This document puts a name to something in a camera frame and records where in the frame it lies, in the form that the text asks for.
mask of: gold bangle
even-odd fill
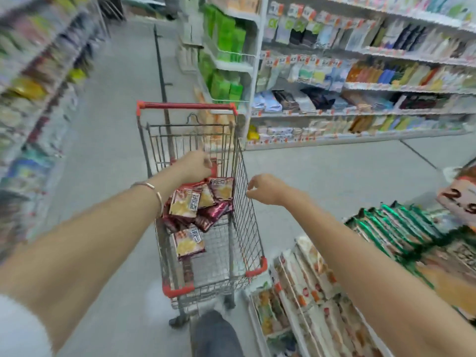
[[[136,182],[134,184],[132,184],[130,187],[133,187],[135,185],[145,185],[145,186],[148,186],[149,188],[151,188],[152,190],[155,191],[155,186],[153,186],[152,184],[148,183],[148,182]],[[158,201],[160,203],[160,214],[158,216],[162,216],[162,213],[164,211],[164,203],[162,202],[162,196],[160,195],[159,192],[156,192],[157,193],[157,198],[158,198]]]

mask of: forearm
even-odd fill
[[[38,237],[0,268],[0,293],[27,306],[45,324],[58,350],[104,284],[134,249],[182,183],[166,168],[149,181],[99,203]]]
[[[304,193],[290,190],[283,205],[396,356],[474,355],[472,327],[417,278]]]

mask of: hand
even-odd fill
[[[182,184],[198,183],[211,175],[210,157],[204,151],[190,151],[173,165],[179,170]]]
[[[249,181],[246,195],[263,204],[282,206],[290,190],[290,186],[275,176],[259,174]]]

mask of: white sleeve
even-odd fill
[[[52,357],[44,325],[20,303],[0,295],[0,356]]]

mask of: gray floor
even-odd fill
[[[194,102],[193,79],[176,64],[173,29],[162,28],[160,40],[169,101]],[[124,25],[98,59],[88,84],[77,141],[67,160],[45,223],[48,229],[75,213],[146,178],[144,156],[134,116],[136,99],[158,101],[160,89],[152,26]],[[148,120],[163,121],[160,113]],[[183,113],[172,114],[183,122]],[[474,136],[414,140],[410,144],[437,168],[472,157]],[[398,141],[281,149],[245,153],[248,175],[270,172],[309,192],[338,218],[359,207],[406,201],[442,185],[441,173]],[[271,259],[293,244],[302,231],[277,207],[255,203],[265,254]],[[171,330],[176,315],[163,296],[160,265],[152,228],[107,283],[59,353],[71,356],[189,356],[186,329]],[[244,302],[232,312],[245,355],[257,356]]]

